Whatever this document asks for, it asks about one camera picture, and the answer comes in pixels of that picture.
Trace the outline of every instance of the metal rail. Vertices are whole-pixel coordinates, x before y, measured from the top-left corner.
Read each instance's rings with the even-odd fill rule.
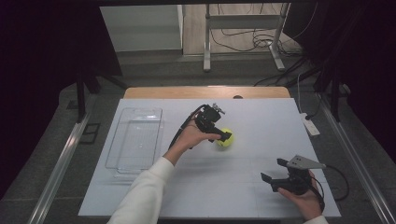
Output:
[[[64,178],[64,173],[66,172],[67,167],[73,157],[73,153],[75,152],[79,138],[84,132],[85,126],[87,125],[87,122],[91,116],[95,101],[96,95],[91,94],[86,104],[86,114],[80,123],[75,124],[73,131],[70,133],[70,136],[64,145],[64,150],[56,162],[55,167],[53,168],[53,171],[49,177],[49,181],[47,182],[46,187],[44,187],[44,190],[41,193],[37,204],[35,205],[35,209],[33,210],[33,213],[27,222],[28,224],[41,224],[44,222],[44,219],[50,210],[50,206],[55,194],[61,185],[62,179]]]
[[[375,208],[375,211],[378,213],[379,218],[384,224],[395,224],[396,223],[395,217],[392,214],[392,211],[390,210],[387,201],[385,200],[384,196],[382,195],[382,192],[378,188],[378,185],[375,183],[371,175],[368,173],[355,146],[348,138],[342,123],[337,122],[333,117],[332,112],[329,109],[329,102],[327,101],[326,97],[323,97],[323,102],[324,104],[321,104],[321,109],[326,114],[326,117],[330,122],[335,135],[337,136],[339,142],[341,143],[346,153],[346,157],[348,158],[350,164],[355,170],[355,173],[358,176],[359,180],[361,181],[363,188],[366,190],[366,193],[369,196]]]

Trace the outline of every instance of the white tabletop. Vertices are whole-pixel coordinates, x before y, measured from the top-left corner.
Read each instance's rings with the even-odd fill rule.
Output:
[[[288,161],[298,154],[318,160],[293,99],[120,100],[79,215],[111,216],[131,185],[105,167],[123,108],[163,110],[162,155],[186,117],[199,105],[213,103],[226,112],[216,127],[233,130],[235,140],[225,149],[204,141],[184,153],[166,186],[160,217],[300,217],[296,207],[272,192],[260,175],[288,177],[277,158]],[[324,216],[340,217],[323,172],[313,172],[324,188]]]

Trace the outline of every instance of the clear plastic container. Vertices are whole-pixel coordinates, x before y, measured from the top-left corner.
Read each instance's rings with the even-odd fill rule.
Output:
[[[115,177],[136,177],[160,156],[160,108],[124,108],[108,153],[106,168]]]

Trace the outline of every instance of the yellow ball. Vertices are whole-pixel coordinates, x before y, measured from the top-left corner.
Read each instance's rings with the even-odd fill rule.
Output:
[[[228,147],[233,142],[233,132],[227,128],[223,128],[223,129],[221,129],[221,131],[224,133],[231,133],[231,137],[229,139],[225,140],[224,142],[220,141],[220,140],[216,140],[216,143],[221,147]]]

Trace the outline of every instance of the metal stand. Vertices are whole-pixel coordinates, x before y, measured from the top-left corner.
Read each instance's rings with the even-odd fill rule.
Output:
[[[77,84],[77,98],[78,98],[77,123],[81,123],[82,120],[84,119],[84,116],[86,115],[84,87],[86,86],[88,91],[94,94],[99,93],[101,87],[94,75],[89,74],[87,71],[84,71],[82,69],[80,69],[77,72],[76,84]]]
[[[274,58],[276,68],[279,71],[285,70],[285,65],[277,52],[277,43],[285,24],[286,14],[290,3],[285,3],[280,15],[214,15],[209,12],[209,4],[206,4],[205,14],[205,51],[204,51],[204,71],[210,71],[210,30],[211,29],[276,29],[274,40],[269,46],[269,50]]]

